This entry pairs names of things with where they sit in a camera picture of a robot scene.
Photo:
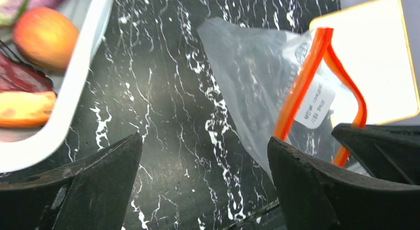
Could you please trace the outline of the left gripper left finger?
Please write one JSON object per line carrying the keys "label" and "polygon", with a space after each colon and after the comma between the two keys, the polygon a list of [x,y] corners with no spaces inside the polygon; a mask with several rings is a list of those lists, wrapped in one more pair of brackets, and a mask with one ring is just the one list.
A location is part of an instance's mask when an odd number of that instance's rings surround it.
{"label": "left gripper left finger", "polygon": [[62,167],[1,183],[1,229],[121,229],[141,154],[135,133]]}

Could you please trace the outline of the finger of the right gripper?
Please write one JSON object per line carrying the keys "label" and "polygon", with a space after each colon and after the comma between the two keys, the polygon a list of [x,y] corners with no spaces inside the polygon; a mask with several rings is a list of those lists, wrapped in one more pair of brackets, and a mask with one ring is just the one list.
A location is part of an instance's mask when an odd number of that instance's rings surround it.
{"label": "finger of the right gripper", "polygon": [[332,136],[342,144],[370,176],[392,182],[419,185],[420,127],[395,125],[337,125]]}

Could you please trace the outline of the clear orange-zip bag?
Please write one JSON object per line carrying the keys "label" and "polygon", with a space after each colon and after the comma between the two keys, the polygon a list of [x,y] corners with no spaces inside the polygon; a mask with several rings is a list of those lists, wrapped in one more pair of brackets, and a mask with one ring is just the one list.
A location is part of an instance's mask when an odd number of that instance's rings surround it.
{"label": "clear orange-zip bag", "polygon": [[333,140],[331,116],[364,127],[368,111],[332,48],[332,28],[299,34],[209,18],[198,33],[240,141],[267,174],[272,136],[345,165],[349,152]]}

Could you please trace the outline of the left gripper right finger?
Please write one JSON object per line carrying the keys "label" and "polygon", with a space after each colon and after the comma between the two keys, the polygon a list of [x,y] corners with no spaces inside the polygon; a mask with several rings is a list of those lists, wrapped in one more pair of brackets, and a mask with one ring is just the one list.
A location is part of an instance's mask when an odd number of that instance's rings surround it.
{"label": "left gripper right finger", "polygon": [[267,155],[289,230],[417,230],[420,188],[361,175],[270,138]]}

